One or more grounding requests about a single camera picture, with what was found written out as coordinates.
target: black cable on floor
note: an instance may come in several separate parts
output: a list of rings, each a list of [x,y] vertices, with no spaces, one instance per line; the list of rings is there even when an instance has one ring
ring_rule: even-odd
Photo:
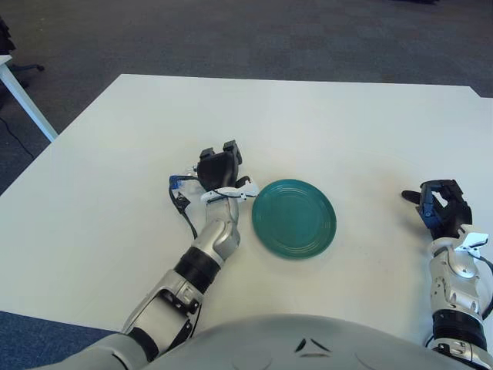
[[[32,153],[24,146],[22,141],[10,130],[10,127],[8,126],[7,121],[5,121],[3,118],[0,117],[0,121],[2,121],[5,124],[5,128],[7,129],[8,133],[10,133],[10,136],[12,136],[14,139],[17,140],[18,144],[22,147],[22,149],[31,157],[32,160],[34,160],[34,156]]]

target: blue carpet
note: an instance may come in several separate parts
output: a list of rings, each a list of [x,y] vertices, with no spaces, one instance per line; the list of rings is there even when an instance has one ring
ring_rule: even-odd
[[[60,362],[110,334],[0,311],[0,370]]]

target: white bracket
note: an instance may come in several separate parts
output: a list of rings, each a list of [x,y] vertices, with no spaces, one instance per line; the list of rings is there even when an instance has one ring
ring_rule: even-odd
[[[472,225],[463,224],[458,230],[459,237],[441,237],[433,240],[430,244],[430,252],[434,254],[442,247],[450,248],[457,252],[469,252],[476,258],[479,258],[479,249],[488,242],[488,234],[479,233]]]
[[[246,181],[246,183],[239,188],[235,187],[221,187],[219,189],[208,191],[200,197],[200,200],[207,203],[211,200],[221,197],[237,198],[238,202],[244,202],[247,198],[254,198],[259,193],[259,187],[255,181]]]

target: robot forearm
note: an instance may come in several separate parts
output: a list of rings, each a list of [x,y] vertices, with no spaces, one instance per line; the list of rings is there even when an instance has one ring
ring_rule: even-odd
[[[479,294],[480,279],[473,254],[488,239],[461,225],[459,238],[442,237],[430,246],[431,308],[434,341],[431,347],[444,355],[478,368],[493,368],[483,332]]]

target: gray carpet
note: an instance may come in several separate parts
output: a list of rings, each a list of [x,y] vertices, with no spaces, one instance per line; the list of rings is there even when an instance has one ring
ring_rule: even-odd
[[[18,47],[15,62],[46,67],[18,76],[61,132],[120,73],[465,85],[493,97],[492,4],[2,0],[0,12]],[[0,86],[2,102],[0,117],[35,155],[41,153],[48,141]],[[29,163],[0,123],[0,193]],[[11,317],[0,315],[7,323]],[[25,321],[19,341],[37,348],[37,341],[51,337],[32,331],[34,322]],[[0,334],[0,342],[9,336]],[[44,363],[36,351],[27,351],[25,362],[0,358],[0,364],[33,365],[30,355]],[[16,353],[14,345],[0,348],[2,357]]]

